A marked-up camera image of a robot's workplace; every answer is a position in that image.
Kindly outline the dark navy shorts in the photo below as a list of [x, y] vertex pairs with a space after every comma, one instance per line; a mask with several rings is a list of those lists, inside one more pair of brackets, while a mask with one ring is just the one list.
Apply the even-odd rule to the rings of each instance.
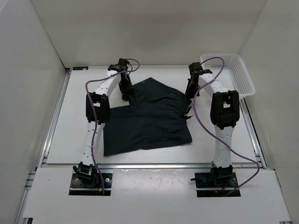
[[103, 130], [104, 156], [192, 142], [185, 114], [191, 101], [184, 93], [151, 77], [134, 90], [129, 105], [111, 109]]

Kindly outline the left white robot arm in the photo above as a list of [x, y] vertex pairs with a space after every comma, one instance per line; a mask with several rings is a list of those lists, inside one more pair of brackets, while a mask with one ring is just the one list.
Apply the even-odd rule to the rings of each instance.
[[77, 178], [87, 187], [104, 188], [104, 178], [95, 155], [105, 124], [110, 119], [109, 97], [117, 85], [124, 95], [133, 90], [129, 75], [134, 71], [129, 60], [121, 58], [117, 64], [109, 65], [104, 78], [89, 80], [85, 84], [88, 135], [80, 163], [74, 166], [73, 170]]

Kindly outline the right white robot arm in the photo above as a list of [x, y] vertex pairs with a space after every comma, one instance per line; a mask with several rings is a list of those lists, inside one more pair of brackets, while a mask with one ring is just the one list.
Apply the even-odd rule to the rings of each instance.
[[211, 70], [203, 69], [198, 63], [189, 66], [190, 78], [185, 94], [188, 98], [198, 96], [199, 88], [212, 98], [210, 118], [215, 128], [215, 153], [210, 171], [210, 182], [223, 185], [232, 176], [231, 139], [234, 127], [240, 118], [239, 93], [228, 90], [215, 80]]

